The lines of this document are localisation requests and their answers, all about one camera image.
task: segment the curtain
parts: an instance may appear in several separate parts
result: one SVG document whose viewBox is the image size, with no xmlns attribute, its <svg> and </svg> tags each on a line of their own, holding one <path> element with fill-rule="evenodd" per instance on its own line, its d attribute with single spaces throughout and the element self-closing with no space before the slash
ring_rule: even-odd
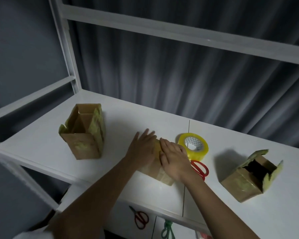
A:
<svg viewBox="0 0 299 239">
<path fill-rule="evenodd" d="M 299 45 L 299 0 L 64 0 Z M 84 89 L 299 148 L 299 65 L 72 22 Z"/>
</svg>

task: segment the person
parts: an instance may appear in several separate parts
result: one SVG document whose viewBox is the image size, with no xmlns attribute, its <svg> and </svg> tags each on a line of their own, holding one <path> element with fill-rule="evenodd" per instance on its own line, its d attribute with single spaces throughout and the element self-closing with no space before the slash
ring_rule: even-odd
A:
<svg viewBox="0 0 299 239">
<path fill-rule="evenodd" d="M 95 239 L 129 179 L 154 160 L 155 132 L 136 133 L 122 160 L 96 181 L 45 229 L 27 238 Z M 194 171 L 184 147 L 161 138 L 160 160 L 166 174 L 183 183 L 201 212 L 214 239 L 259 239 Z"/>
</svg>

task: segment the red-handled scissors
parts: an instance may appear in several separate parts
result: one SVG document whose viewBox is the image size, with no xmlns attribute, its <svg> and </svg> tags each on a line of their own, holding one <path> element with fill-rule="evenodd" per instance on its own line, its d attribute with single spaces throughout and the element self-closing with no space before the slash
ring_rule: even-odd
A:
<svg viewBox="0 0 299 239">
<path fill-rule="evenodd" d="M 209 170 L 208 170 L 207 166 L 204 165 L 203 163 L 197 161 L 197 160 L 191 160 L 190 163 L 191 163 L 193 169 L 196 171 L 196 173 L 198 173 L 198 174 L 201 176 L 201 178 L 205 181 L 205 177 L 207 177 L 207 175 L 209 174 Z M 204 173 L 204 172 L 198 167 L 198 165 L 197 165 L 196 163 L 202 165 L 202 166 L 204 167 L 204 169 L 206 169 L 206 173 Z"/>
<path fill-rule="evenodd" d="M 137 228 L 140 230 L 144 229 L 146 224 L 149 222 L 148 215 L 143 211 L 136 211 L 133 207 L 131 207 L 131 206 L 129 206 L 129 207 L 135 215 L 134 221 L 135 221 Z"/>
</svg>

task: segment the open cardboard box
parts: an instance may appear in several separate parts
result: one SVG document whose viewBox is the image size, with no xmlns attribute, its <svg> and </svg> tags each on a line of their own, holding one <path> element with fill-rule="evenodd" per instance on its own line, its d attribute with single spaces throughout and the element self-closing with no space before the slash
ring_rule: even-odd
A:
<svg viewBox="0 0 299 239">
<path fill-rule="evenodd" d="M 144 167 L 141 167 L 138 171 L 171 186 L 173 185 L 174 180 L 165 173 L 161 165 L 161 160 L 159 159 L 160 151 L 162 151 L 161 144 L 160 141 L 156 139 L 154 161 L 148 165 L 145 165 Z"/>
<path fill-rule="evenodd" d="M 283 160 L 275 166 L 262 155 L 268 149 L 251 154 L 246 162 L 236 168 L 220 183 L 239 202 L 263 194 L 283 168 Z"/>
<path fill-rule="evenodd" d="M 100 158 L 105 140 L 101 104 L 76 104 L 59 134 L 76 159 Z"/>
</svg>

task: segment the tape roll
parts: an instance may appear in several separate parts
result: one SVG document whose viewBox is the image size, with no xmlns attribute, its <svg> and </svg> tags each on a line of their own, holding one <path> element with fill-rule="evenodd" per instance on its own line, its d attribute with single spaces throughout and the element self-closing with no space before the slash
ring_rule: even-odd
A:
<svg viewBox="0 0 299 239">
<path fill-rule="evenodd" d="M 206 143 L 206 141 L 201 136 L 195 133 L 183 133 L 179 137 L 178 144 L 182 145 L 186 149 L 189 160 L 200 161 L 208 152 L 208 144 Z M 187 147 L 187 144 L 194 145 L 196 149 L 189 149 Z"/>
</svg>

